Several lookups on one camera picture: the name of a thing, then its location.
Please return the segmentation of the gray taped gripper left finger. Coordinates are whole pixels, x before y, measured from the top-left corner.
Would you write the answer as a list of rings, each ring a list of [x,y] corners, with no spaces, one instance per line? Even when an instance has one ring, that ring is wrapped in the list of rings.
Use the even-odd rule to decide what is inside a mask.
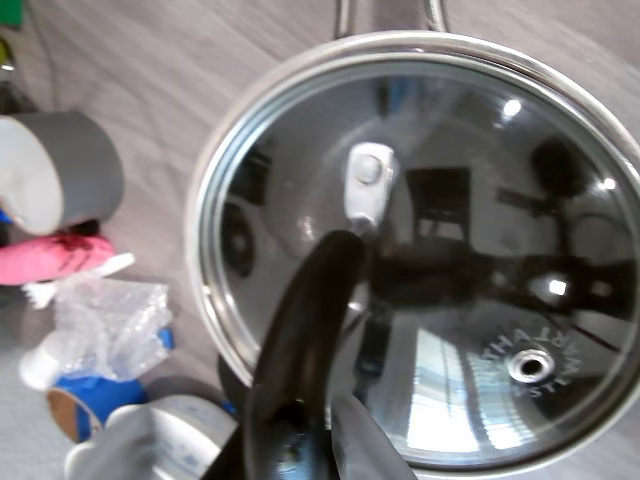
[[[150,412],[133,412],[96,439],[87,466],[88,479],[153,479],[156,433]]]

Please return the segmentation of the gray taped gripper right finger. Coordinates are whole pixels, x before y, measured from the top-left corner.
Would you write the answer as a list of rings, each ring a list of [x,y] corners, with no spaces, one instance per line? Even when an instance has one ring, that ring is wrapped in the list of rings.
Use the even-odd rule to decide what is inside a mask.
[[[331,442],[340,479],[417,479],[353,395],[338,395],[331,402]]]

